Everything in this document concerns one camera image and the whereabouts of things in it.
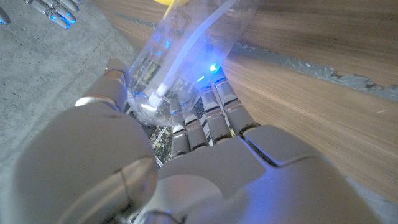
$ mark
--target blue led light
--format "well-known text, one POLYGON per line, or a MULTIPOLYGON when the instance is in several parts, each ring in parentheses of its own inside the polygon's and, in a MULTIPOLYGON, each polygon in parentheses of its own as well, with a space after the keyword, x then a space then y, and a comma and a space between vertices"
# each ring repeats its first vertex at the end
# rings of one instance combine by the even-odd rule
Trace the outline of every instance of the blue led light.
POLYGON ((132 69, 134 68, 134 66, 135 66, 135 65, 132 65, 132 67, 130 68, 130 71, 129 71, 129 73, 132 71, 132 69))
POLYGON ((60 16, 60 18, 61 18, 63 21, 65 21, 65 22, 67 23, 67 26, 64 27, 64 28, 65 28, 65 29, 69 29, 69 27, 70 27, 69 21, 68 21, 66 18, 64 18, 63 16, 60 16))
POLYGON ((169 48, 170 48, 170 40, 167 39, 167 40, 166 40, 166 49, 169 49, 169 48))
POLYGON ((217 70, 216 64, 214 63, 213 65, 210 65, 210 71, 214 72, 215 70, 217 70))
POLYGON ((200 80, 202 80, 204 78, 205 78, 205 76, 200 77, 197 82, 199 82, 200 80))

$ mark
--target yellow object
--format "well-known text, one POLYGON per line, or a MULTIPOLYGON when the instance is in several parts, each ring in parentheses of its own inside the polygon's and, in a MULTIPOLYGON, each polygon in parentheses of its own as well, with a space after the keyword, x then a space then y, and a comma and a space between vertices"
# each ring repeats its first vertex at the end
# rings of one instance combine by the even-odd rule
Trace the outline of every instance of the yellow object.
POLYGON ((189 2, 189 0, 155 0, 155 2, 168 6, 168 8, 162 18, 162 19, 165 19, 166 16, 169 14, 170 10, 174 7, 174 4, 176 2, 178 2, 178 5, 182 6, 183 4, 186 4, 187 2, 189 2))
MULTIPOLYGON (((166 6, 173 4, 175 1, 178 1, 178 0, 155 0, 155 2, 161 3, 166 6)), ((179 0, 179 5, 182 6, 183 4, 186 4, 187 2, 189 2, 189 0, 179 0)))

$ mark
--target robot finger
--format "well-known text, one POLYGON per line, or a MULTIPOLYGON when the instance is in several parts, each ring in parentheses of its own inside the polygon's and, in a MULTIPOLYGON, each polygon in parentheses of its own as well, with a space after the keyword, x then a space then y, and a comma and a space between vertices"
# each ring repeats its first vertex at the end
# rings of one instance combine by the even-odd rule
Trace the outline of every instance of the robot finger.
MULTIPOLYGON (((172 99, 170 102, 170 112, 172 120, 181 121, 182 111, 178 99, 172 99)), ((190 152, 187 132, 185 131, 185 123, 182 122, 173 127, 172 140, 172 159, 190 152)))
POLYGON ((63 28, 67 29, 70 27, 70 23, 68 20, 66 20, 54 9, 50 8, 48 5, 46 5, 46 3, 42 2, 41 0, 25 0, 25 2, 42 14, 46 15, 48 18, 50 18, 63 28))
POLYGON ((76 22, 76 17, 72 13, 70 13, 70 11, 67 8, 65 8, 62 4, 60 4, 58 1, 56 1, 56 0, 42 0, 42 1, 44 3, 46 3, 46 5, 48 5, 48 7, 50 7, 55 12, 60 14, 63 18, 65 18, 70 24, 74 24, 76 22))
POLYGON ((236 96, 222 69, 219 69, 217 72, 214 79, 214 86, 220 97, 229 123, 237 135, 242 136, 247 130, 258 126, 241 104, 241 101, 236 96))
POLYGON ((213 144, 230 138, 231 131, 210 85, 203 89, 201 98, 213 144))
POLYGON ((72 0, 58 0, 58 2, 64 4, 72 12, 78 12, 79 11, 79 7, 76 5, 75 1, 72 1, 72 0))
POLYGON ((182 111, 185 118, 185 130, 187 132, 190 150, 194 151, 200 147, 209 146, 206 134, 198 118, 197 112, 193 108, 190 111, 182 111))
POLYGON ((8 17, 7 13, 1 7, 0 7, 0 22, 5 25, 10 23, 10 17, 8 17))

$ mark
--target blue light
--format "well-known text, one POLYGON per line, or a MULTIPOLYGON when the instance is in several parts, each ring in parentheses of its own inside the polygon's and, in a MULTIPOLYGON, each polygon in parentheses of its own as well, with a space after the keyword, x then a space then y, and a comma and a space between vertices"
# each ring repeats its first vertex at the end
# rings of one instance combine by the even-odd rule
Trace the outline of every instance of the blue light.
POLYGON ((67 26, 64 27, 64 28, 65 28, 65 29, 69 29, 69 27, 70 27, 70 22, 69 22, 66 18, 64 18, 63 16, 60 16, 60 18, 61 18, 63 21, 65 21, 65 22, 67 23, 67 26))
POLYGON ((166 40, 166 49, 169 49, 169 48, 170 48, 170 40, 167 39, 167 40, 166 40))
POLYGON ((217 70, 216 63, 214 63, 213 65, 210 66, 211 72, 214 72, 215 70, 217 70))
POLYGON ((202 80, 204 78, 205 78, 205 76, 200 77, 197 82, 199 82, 200 80, 202 80))

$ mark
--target robotic hand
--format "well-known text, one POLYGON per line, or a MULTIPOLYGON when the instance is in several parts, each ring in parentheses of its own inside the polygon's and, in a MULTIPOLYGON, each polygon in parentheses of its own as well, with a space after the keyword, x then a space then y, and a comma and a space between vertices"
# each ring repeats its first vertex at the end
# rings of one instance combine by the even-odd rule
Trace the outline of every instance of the robotic hand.
POLYGON ((129 74, 111 60, 76 107, 25 149, 12 174, 6 223, 377 223, 314 148, 253 121, 222 70, 202 100, 214 146, 194 111, 171 114, 171 161, 158 171, 139 124, 121 113, 129 74), (232 137, 227 122, 232 127, 232 137))
POLYGON ((63 28, 69 28, 76 22, 76 17, 70 12, 78 12, 76 3, 80 0, 24 0, 42 14, 56 22, 63 28))

